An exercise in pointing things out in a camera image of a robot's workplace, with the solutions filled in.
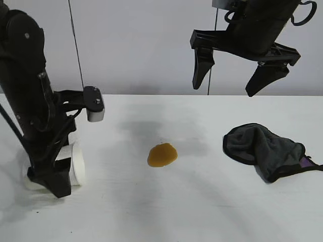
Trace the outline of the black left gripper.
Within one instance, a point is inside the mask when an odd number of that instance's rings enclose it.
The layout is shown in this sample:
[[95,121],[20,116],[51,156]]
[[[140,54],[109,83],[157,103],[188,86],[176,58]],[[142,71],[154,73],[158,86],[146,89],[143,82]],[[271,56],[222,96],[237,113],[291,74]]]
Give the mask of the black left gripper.
[[18,72],[1,72],[1,87],[22,129],[19,135],[32,165],[27,177],[57,198],[69,196],[71,159],[58,159],[57,155],[76,129],[66,108],[75,102],[76,91],[52,91],[48,77]]

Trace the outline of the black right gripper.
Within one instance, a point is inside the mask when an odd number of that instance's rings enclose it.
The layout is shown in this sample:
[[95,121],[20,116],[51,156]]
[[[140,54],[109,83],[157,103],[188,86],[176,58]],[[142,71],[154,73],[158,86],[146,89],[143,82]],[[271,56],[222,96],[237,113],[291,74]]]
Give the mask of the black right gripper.
[[230,23],[226,30],[194,30],[190,39],[195,64],[192,86],[198,90],[210,69],[215,65],[213,51],[227,52],[238,57],[264,62],[258,64],[246,85],[249,97],[269,84],[286,77],[289,69],[285,63],[295,65],[300,53],[276,42],[277,37],[293,16],[267,18],[248,22]]

